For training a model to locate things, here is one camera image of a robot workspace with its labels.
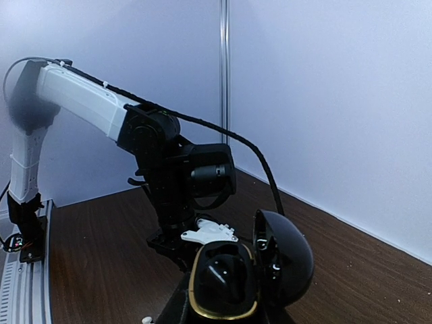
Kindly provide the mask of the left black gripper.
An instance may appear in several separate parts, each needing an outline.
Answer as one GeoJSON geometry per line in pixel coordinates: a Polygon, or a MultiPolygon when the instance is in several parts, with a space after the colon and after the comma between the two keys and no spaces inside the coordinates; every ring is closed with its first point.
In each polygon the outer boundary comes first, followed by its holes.
{"type": "Polygon", "coordinates": [[[151,234],[146,242],[157,254],[173,261],[181,272],[192,270],[199,249],[198,243],[185,241],[180,235],[164,234],[162,229],[151,234]]]}

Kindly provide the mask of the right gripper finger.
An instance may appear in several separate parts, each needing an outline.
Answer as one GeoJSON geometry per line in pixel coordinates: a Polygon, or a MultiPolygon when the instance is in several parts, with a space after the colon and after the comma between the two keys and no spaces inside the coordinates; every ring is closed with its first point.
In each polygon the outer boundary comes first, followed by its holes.
{"type": "Polygon", "coordinates": [[[192,322],[188,296],[190,273],[185,273],[157,317],[156,324],[187,324],[192,322]]]}

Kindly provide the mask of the black earbud charging case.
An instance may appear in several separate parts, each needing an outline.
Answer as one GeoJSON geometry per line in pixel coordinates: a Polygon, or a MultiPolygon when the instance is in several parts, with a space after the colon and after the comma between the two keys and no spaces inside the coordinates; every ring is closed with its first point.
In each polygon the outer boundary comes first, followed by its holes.
{"type": "Polygon", "coordinates": [[[254,216],[252,246],[237,242],[212,242],[196,253],[190,272],[190,313],[198,323],[269,323],[307,292],[315,270],[312,249],[301,231],[285,216],[259,209],[254,216]],[[212,313],[196,302],[198,268],[211,257],[230,254],[246,265],[246,301],[234,315],[212,313]]]}

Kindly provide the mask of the black earbud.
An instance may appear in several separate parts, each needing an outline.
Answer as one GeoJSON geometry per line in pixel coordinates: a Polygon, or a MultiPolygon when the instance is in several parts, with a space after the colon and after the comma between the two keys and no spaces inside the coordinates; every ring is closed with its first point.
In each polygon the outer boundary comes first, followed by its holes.
{"type": "Polygon", "coordinates": [[[202,308],[225,316],[241,311],[246,301],[246,265],[230,254],[213,256],[198,268],[195,298],[202,308]]]}

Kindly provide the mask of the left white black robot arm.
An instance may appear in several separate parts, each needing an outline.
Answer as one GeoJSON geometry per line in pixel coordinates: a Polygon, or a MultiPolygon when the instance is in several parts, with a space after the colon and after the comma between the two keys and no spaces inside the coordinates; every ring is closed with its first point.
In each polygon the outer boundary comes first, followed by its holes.
{"type": "Polygon", "coordinates": [[[200,198],[214,197],[214,209],[236,191],[231,149],[197,144],[181,133],[183,115],[112,86],[75,68],[69,60],[21,59],[22,71],[7,110],[15,128],[7,207],[24,241],[27,261],[45,255],[46,231],[36,215],[42,207],[38,174],[43,142],[64,111],[134,158],[136,176],[157,216],[159,230],[148,245],[182,270],[191,266],[196,244],[190,231],[204,210],[200,198]]]}

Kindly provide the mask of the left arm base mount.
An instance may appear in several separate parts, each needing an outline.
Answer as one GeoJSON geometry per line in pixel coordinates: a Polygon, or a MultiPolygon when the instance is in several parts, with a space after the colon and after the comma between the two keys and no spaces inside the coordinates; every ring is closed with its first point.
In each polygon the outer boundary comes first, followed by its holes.
{"type": "Polygon", "coordinates": [[[39,223],[41,224],[43,234],[34,240],[25,240],[23,238],[24,246],[18,252],[20,253],[21,263],[34,263],[37,261],[44,261],[45,259],[45,254],[46,254],[45,245],[46,245],[48,220],[46,216],[38,217],[38,220],[39,223]]]}

